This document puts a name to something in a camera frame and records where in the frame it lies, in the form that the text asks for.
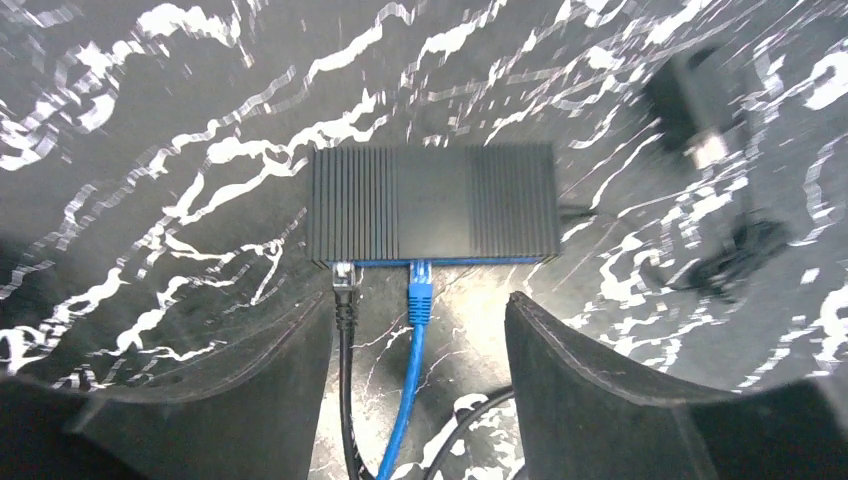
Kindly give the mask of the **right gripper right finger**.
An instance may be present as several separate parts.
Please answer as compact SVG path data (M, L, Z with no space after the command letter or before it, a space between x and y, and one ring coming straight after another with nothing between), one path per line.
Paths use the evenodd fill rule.
M505 309L532 479L843 479L847 377L737 394L642 365L521 292Z

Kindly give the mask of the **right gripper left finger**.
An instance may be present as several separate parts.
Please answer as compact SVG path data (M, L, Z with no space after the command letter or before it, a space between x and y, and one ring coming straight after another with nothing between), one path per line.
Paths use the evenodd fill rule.
M143 386L98 392L1 379L5 479L304 479L332 344L316 294Z

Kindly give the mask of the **black switch with blue ports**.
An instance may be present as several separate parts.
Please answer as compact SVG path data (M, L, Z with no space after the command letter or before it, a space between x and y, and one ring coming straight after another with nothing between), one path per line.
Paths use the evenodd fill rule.
M562 252L549 143L346 146L312 160L306 251L328 267L513 264Z

